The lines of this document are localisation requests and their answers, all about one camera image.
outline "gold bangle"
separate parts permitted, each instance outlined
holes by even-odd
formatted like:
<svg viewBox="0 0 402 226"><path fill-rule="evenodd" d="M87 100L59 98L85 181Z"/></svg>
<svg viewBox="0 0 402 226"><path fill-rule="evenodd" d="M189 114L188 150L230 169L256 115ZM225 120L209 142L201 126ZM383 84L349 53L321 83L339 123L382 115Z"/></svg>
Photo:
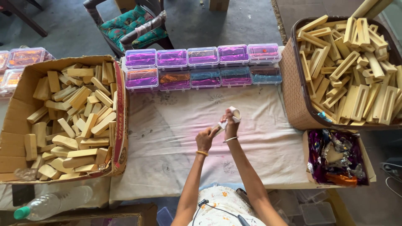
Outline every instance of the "gold bangle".
<svg viewBox="0 0 402 226"><path fill-rule="evenodd" d="M203 152L203 151L196 151L195 153L198 153L198 154L204 154L204 155L208 156L208 153Z"/></svg>

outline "silver bangle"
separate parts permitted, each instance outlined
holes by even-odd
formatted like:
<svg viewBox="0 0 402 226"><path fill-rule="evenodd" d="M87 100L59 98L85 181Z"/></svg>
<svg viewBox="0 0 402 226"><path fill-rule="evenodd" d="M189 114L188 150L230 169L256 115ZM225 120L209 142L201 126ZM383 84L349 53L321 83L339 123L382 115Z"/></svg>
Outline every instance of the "silver bangle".
<svg viewBox="0 0 402 226"><path fill-rule="evenodd" d="M228 141L230 141L230 140L234 140L234 139L237 139L237 138L239 138L239 137L237 136L237 137L229 138L229 139L225 140L223 143L226 143L226 142L228 142Z"/></svg>

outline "floral dress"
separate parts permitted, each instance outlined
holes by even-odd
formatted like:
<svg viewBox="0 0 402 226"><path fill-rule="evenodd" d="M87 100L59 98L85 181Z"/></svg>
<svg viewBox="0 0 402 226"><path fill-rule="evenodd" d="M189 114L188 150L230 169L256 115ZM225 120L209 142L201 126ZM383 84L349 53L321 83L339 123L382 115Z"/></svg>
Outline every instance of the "floral dress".
<svg viewBox="0 0 402 226"><path fill-rule="evenodd" d="M250 226L265 225L257 218L256 213L251 209L251 207L236 193L235 190L231 188L222 186L206 188L198 193L198 202L201 202L203 199L208 200L208 205L210 206L228 211L236 216L241 215ZM242 226L237 217L218 209L202 205L198 214L197 211L194 214L194 216L197 214L194 220L194 225Z"/></svg>

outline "green bottle cap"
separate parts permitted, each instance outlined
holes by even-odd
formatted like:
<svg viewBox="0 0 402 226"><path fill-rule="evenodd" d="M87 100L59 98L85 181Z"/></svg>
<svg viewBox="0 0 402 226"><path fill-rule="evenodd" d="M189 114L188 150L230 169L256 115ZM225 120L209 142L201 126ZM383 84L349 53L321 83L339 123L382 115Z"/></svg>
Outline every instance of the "green bottle cap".
<svg viewBox="0 0 402 226"><path fill-rule="evenodd" d="M16 220L24 219L30 214L30 212L31 210L29 209L29 207L27 206L21 207L14 212L14 218Z"/></svg>

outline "woman's hand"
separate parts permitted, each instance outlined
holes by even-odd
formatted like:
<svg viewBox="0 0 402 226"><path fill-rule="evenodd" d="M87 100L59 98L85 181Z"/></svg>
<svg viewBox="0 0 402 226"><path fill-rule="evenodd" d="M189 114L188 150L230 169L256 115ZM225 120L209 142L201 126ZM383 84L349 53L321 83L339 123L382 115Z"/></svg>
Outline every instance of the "woman's hand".
<svg viewBox="0 0 402 226"><path fill-rule="evenodd" d="M226 109L226 114L222 116L221 123L226 120L228 124L226 125L225 140L237 137L237 129L239 128L240 122L235 123L233 121L233 113L229 109Z"/></svg>
<svg viewBox="0 0 402 226"><path fill-rule="evenodd" d="M197 147L199 151L208 153L209 149L211 148L212 139L215 136L216 132L218 132L219 128L215 128L212 131L211 130L211 127L208 127L205 130L201 130L195 137L195 141L197 142Z"/></svg>

